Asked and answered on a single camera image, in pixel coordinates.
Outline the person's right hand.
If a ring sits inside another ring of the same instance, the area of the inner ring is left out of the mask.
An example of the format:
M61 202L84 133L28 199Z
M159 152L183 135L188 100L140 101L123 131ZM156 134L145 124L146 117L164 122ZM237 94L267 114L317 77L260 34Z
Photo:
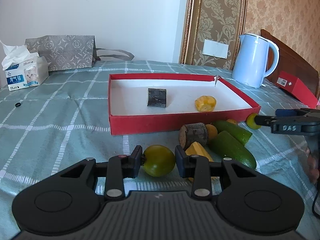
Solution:
M310 153L310 149L306 148L307 157L307 176L311 183L315 184L319 178L318 159L314 158Z

